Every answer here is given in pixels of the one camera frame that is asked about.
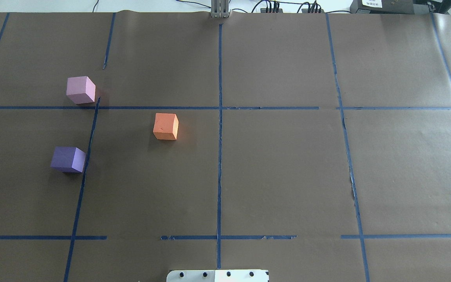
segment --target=foam block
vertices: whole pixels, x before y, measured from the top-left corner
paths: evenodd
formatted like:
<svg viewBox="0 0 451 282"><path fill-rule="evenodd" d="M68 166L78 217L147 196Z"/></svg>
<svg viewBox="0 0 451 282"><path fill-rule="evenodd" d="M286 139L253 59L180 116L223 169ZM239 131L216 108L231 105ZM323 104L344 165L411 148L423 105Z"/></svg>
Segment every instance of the foam block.
<svg viewBox="0 0 451 282"><path fill-rule="evenodd" d="M176 114L156 114L152 132L160 140L177 140L179 120Z"/></svg>
<svg viewBox="0 0 451 282"><path fill-rule="evenodd" d="M86 154L76 147L55 147L52 168L61 172L82 173Z"/></svg>
<svg viewBox="0 0 451 282"><path fill-rule="evenodd" d="M75 104L92 103L95 101L95 84L88 76L69 77L67 96Z"/></svg>

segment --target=white metal bracket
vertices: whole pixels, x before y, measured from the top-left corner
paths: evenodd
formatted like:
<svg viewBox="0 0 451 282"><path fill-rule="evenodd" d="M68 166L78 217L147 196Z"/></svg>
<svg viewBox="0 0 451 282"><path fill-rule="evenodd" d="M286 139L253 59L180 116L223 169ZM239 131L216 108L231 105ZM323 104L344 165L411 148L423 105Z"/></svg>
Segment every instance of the white metal bracket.
<svg viewBox="0 0 451 282"><path fill-rule="evenodd" d="M269 282L269 271L261 269L219 269L170 271L166 282Z"/></svg>
<svg viewBox="0 0 451 282"><path fill-rule="evenodd" d="M211 0L212 18L229 18L229 0Z"/></svg>

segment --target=pink cube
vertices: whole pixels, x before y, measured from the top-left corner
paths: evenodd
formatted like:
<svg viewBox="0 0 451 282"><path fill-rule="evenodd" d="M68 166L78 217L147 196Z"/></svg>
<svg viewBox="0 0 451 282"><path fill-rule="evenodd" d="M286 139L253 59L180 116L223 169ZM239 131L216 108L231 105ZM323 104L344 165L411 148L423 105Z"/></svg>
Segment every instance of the pink cube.
<svg viewBox="0 0 451 282"><path fill-rule="evenodd" d="M95 102L95 84L88 76L69 77L67 96L75 104Z"/></svg>

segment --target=purple cube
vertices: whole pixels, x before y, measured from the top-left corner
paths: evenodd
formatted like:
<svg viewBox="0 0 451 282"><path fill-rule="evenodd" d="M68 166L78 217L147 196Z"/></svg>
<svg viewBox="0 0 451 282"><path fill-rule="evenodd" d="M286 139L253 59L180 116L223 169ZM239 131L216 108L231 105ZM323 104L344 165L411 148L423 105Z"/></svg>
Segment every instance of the purple cube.
<svg viewBox="0 0 451 282"><path fill-rule="evenodd" d="M52 168L61 172L82 173L86 154L76 147L55 147Z"/></svg>
<svg viewBox="0 0 451 282"><path fill-rule="evenodd" d="M75 104L95 102L95 84L88 76L69 77L67 96Z"/></svg>

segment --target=orange cube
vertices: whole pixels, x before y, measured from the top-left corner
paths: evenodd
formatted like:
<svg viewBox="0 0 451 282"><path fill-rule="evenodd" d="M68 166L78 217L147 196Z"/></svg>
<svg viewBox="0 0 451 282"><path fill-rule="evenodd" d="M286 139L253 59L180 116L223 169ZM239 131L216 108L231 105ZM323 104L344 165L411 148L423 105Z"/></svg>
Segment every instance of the orange cube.
<svg viewBox="0 0 451 282"><path fill-rule="evenodd" d="M179 120L176 114L156 114L152 132L159 140L177 140Z"/></svg>

